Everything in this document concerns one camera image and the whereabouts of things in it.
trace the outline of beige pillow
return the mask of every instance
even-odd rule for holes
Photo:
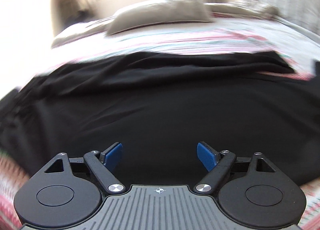
[[[163,23],[212,22],[203,0],[149,0],[119,9],[107,35]]]

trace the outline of black fabric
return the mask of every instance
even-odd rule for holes
[[[122,142],[115,175],[130,184],[194,185],[205,141],[238,156],[263,152],[297,184],[320,176],[320,83],[275,53],[140,52],[67,64],[34,78],[5,112],[1,147],[30,174],[59,152],[80,157]]]

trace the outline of metal bolt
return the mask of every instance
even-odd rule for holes
[[[199,184],[196,186],[196,190],[200,192],[208,192],[211,190],[211,186],[208,184]]]
[[[110,190],[111,192],[120,192],[123,191],[124,186],[122,186],[121,184],[112,184],[108,187],[108,190]]]

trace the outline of ribbed surface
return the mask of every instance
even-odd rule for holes
[[[250,230],[227,218],[212,198],[186,186],[133,186],[110,196],[92,218],[69,230]],[[24,226],[22,230],[32,230]],[[287,230],[299,230],[290,226]]]

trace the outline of blue pad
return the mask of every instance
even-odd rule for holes
[[[119,143],[116,147],[114,147],[110,152],[108,152],[103,161],[103,165],[112,172],[122,158],[122,144]]]
[[[217,165],[215,155],[201,143],[198,143],[197,155],[208,171],[211,171]]]

